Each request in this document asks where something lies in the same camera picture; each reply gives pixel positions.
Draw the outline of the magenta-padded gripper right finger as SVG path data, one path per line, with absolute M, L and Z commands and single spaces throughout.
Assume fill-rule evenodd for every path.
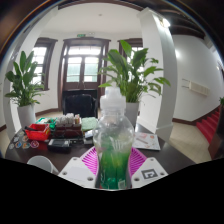
M 131 149 L 128 172 L 132 188 L 143 187 L 168 175 L 156 158 L 147 158 L 136 148 Z

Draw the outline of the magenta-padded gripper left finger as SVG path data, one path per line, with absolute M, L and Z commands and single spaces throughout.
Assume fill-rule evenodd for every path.
M 81 187 L 94 188 L 98 172 L 97 152 L 94 147 L 91 147 L 81 157 L 72 157 L 58 176 Z

